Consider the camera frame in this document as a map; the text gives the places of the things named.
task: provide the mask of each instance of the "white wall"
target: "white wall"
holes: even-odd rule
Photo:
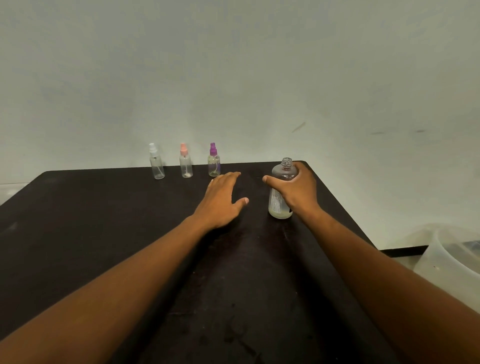
[[[4,0],[0,183],[45,170],[310,163],[379,248],[478,230],[476,0]]]

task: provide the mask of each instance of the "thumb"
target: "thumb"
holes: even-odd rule
[[[277,191],[280,191],[282,189],[282,184],[284,182],[272,176],[264,176],[262,178],[262,181],[268,184],[270,187],[275,188]]]
[[[237,211],[237,213],[240,213],[240,211],[248,205],[249,199],[246,197],[241,198],[238,200],[236,203],[233,204],[233,207]]]

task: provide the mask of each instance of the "hand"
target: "hand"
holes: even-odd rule
[[[248,204],[248,198],[243,197],[232,203],[232,190],[240,172],[228,172],[211,180],[205,192],[205,197],[193,213],[206,227],[211,229],[227,225],[236,218]]]
[[[263,181],[282,194],[288,207],[300,217],[319,209],[317,202],[317,181],[312,172],[301,162],[293,162],[299,170],[291,181],[282,181],[272,176],[264,176]]]

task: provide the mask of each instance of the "dark table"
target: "dark table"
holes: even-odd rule
[[[249,205],[203,238],[113,363],[396,363],[308,229],[268,214],[275,164],[222,165]],[[194,211],[206,165],[165,172],[49,171],[0,206],[0,339]],[[322,208],[368,241],[317,182]]]

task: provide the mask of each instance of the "white spray nozzle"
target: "white spray nozzle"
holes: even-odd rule
[[[149,149],[150,155],[152,157],[156,157],[158,155],[158,149],[156,148],[155,143],[150,143],[148,147],[149,147],[148,149]]]

